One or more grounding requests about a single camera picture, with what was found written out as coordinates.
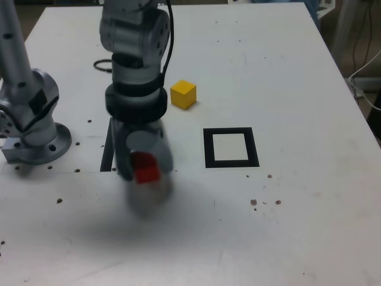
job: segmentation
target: white table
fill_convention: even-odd
[[[42,14],[27,50],[60,87],[73,145],[34,168],[1,158],[0,284],[380,285],[380,150],[304,4],[174,16],[165,88],[193,82],[198,103],[168,105],[174,192],[141,219],[117,173],[99,173],[101,9]],[[225,127],[252,127],[260,167],[205,168],[202,129]]]

